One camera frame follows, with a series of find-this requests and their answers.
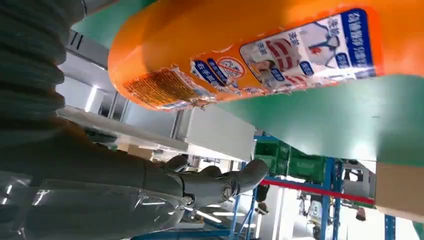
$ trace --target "transparent plastic sheet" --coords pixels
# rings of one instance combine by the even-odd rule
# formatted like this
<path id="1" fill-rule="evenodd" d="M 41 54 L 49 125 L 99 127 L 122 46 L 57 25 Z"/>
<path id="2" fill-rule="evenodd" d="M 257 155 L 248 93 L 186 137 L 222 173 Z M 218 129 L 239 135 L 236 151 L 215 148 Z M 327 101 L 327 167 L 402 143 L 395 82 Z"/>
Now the transparent plastic sheet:
<path id="1" fill-rule="evenodd" d="M 184 213 L 181 197 L 145 189 L 62 180 L 31 186 L 0 172 L 0 239 L 105 240 L 171 228 Z"/>

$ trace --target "green table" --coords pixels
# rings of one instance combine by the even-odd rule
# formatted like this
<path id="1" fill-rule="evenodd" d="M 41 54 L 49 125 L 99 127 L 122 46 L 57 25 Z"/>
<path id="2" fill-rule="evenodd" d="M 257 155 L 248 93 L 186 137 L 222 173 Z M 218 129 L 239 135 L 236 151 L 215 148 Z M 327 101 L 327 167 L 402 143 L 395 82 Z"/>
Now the green table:
<path id="1" fill-rule="evenodd" d="M 109 47 L 154 0 L 121 0 L 73 29 Z M 307 154 L 424 166 L 424 80 L 387 76 L 221 104 Z"/>

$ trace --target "robotic hand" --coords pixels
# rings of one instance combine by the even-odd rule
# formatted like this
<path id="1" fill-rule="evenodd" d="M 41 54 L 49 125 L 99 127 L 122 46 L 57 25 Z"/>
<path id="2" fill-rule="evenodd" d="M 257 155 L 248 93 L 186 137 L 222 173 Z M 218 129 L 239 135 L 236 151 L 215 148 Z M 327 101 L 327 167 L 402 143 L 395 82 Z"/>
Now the robotic hand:
<path id="1" fill-rule="evenodd" d="M 0 239 L 125 239 L 173 227 L 185 207 L 253 189 L 268 168 L 173 172 L 90 142 L 57 116 L 69 28 L 115 0 L 0 1 Z"/>

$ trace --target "green plastic crate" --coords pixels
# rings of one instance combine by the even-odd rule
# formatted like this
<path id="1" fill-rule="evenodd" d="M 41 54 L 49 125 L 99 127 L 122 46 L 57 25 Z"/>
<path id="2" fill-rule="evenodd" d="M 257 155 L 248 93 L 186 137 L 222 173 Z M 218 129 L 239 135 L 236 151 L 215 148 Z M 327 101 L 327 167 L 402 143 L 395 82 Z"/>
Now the green plastic crate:
<path id="1" fill-rule="evenodd" d="M 270 175 L 285 176 L 289 159 L 289 147 L 286 143 L 275 138 L 257 140 L 254 158 L 265 162 L 269 168 Z"/>
<path id="2" fill-rule="evenodd" d="M 254 158 L 265 162 L 271 176 L 287 175 L 290 146 L 276 138 L 256 141 Z M 291 148 L 288 174 L 294 178 L 322 183 L 324 181 L 325 157 L 307 155 Z"/>
<path id="3" fill-rule="evenodd" d="M 291 149 L 291 159 L 288 174 L 294 178 L 322 183 L 326 158 L 316 155 L 307 155 L 295 148 Z"/>

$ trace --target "orange bottle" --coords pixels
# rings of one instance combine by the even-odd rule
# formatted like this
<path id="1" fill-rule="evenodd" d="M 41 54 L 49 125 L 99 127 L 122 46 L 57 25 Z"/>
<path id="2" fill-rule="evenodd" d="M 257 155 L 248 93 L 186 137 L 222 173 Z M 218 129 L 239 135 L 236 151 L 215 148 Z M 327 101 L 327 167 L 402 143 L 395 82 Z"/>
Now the orange bottle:
<path id="1" fill-rule="evenodd" d="M 153 110 L 390 74 L 424 75 L 422 0 L 158 0 L 109 52 L 116 89 Z"/>

